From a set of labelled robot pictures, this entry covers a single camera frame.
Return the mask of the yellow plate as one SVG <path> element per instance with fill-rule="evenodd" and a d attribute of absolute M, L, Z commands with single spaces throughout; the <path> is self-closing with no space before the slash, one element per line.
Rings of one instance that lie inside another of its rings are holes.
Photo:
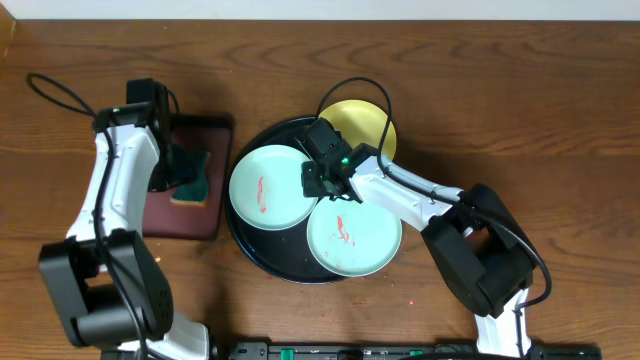
<path fill-rule="evenodd" d="M 336 102 L 319 114 L 355 148 L 361 143 L 379 146 L 386 125 L 387 114 L 377 105 L 363 100 Z"/>

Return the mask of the mint plate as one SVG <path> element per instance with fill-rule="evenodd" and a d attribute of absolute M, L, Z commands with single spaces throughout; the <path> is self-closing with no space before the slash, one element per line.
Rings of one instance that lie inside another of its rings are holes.
<path fill-rule="evenodd" d="M 394 258 L 402 240 L 402 223 L 379 206 L 323 199 L 309 217 L 306 235 L 311 254 L 326 270 L 363 277 Z"/>
<path fill-rule="evenodd" d="M 267 231 L 291 228 L 310 215 L 317 200 L 303 195 L 302 165 L 309 158 L 285 145 L 258 147 L 235 166 L 231 204 L 249 225 Z"/>

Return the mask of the green yellow sponge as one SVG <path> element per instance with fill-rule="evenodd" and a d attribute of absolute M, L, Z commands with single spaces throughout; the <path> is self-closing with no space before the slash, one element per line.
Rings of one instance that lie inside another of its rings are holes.
<path fill-rule="evenodd" d="M 178 154 L 183 182 L 175 188 L 170 202 L 175 205 L 204 207 L 209 196 L 207 165 L 210 153 L 181 149 Z"/>

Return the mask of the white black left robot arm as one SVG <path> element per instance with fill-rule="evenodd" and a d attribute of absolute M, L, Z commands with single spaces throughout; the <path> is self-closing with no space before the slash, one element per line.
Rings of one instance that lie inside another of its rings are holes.
<path fill-rule="evenodd" d="M 207 327 L 176 313 L 168 280 L 143 239 L 147 195 L 195 185 L 208 194 L 205 152 L 172 142 L 175 95 L 151 78 L 127 83 L 123 106 L 92 119 L 96 160 L 81 211 L 63 241 L 42 247 L 44 278 L 69 342 L 104 359 L 211 359 Z"/>

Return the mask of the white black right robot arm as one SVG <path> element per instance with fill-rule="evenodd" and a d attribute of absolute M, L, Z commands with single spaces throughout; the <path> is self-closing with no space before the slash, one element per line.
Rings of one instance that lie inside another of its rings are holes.
<path fill-rule="evenodd" d="M 542 261 L 491 188 L 430 182 L 380 148 L 351 147 L 322 118 L 302 130 L 299 143 L 310 158 L 302 166 L 305 196 L 379 206 L 418 230 L 449 290 L 476 317 L 478 352 L 529 355 L 524 317 Z"/>

